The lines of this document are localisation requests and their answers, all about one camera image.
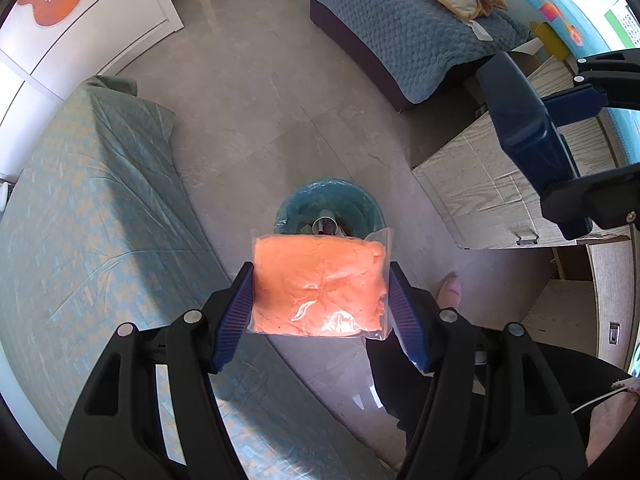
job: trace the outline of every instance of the white wardrobe door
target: white wardrobe door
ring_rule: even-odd
[[[100,0],[49,50],[33,76],[66,99],[165,19],[158,0]]]
[[[18,178],[33,145],[60,106],[28,83],[0,124],[0,173]]]
[[[15,5],[0,28],[0,50],[31,73],[51,45],[96,1],[81,0],[64,20],[52,27],[38,25],[30,5]]]
[[[0,61],[0,124],[22,83],[24,83],[24,79]]]

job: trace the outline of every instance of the bed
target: bed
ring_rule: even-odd
[[[0,369],[0,391],[8,399],[16,383],[57,442],[119,324],[168,324],[229,284],[172,165],[174,115],[135,93],[121,78],[81,85],[40,137],[0,222],[0,357],[11,368]],[[166,447],[182,462],[162,368],[159,379]],[[265,336],[246,334],[211,381],[249,478],[392,477]]]
[[[478,22],[493,41],[436,0],[311,0],[310,17],[369,75],[398,111],[429,98],[447,79],[472,75],[496,52],[524,43],[525,25],[494,10]]]

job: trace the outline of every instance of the orange play dough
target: orange play dough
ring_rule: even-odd
[[[384,262],[380,242],[312,235],[259,238],[252,329],[300,336],[381,330]]]

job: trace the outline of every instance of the wooden desk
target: wooden desk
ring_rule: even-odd
[[[529,80],[546,96],[571,88],[573,77],[570,65],[552,57]],[[626,164],[606,110],[559,131],[582,175]],[[488,113],[415,168],[414,175],[463,248],[588,244],[598,320],[593,347],[599,357],[628,367],[638,334],[636,233],[628,226],[606,232],[595,226],[586,237],[565,240],[558,226],[542,217],[538,194],[500,148]],[[620,324],[618,345],[608,343],[610,322]]]

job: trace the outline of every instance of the gray tile floor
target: gray tile floor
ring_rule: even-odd
[[[230,276],[251,259],[249,230],[268,233],[280,204],[322,177],[350,179],[395,229],[393,257],[437,292],[455,272],[462,313],[500,327],[520,320],[550,275],[547,250],[464,251],[414,179],[473,120],[454,89],[396,114],[358,66],[308,18],[308,0],[174,0],[185,28],[130,64],[141,97],[173,110],[174,163]],[[360,339],[274,337],[334,415],[389,464],[404,436],[376,403]]]

